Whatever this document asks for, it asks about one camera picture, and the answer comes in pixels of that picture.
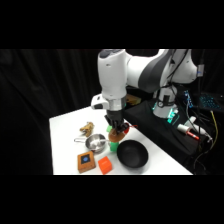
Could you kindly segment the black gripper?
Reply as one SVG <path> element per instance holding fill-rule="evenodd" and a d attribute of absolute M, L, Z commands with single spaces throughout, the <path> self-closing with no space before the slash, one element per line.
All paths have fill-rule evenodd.
<path fill-rule="evenodd" d="M 122 132 L 127 134 L 130 129 L 129 123 L 124 123 L 123 119 L 123 111 L 106 111 L 105 119 L 107 120 L 108 124 L 113 127 L 113 134 L 120 133 L 120 127 L 122 126 Z"/>

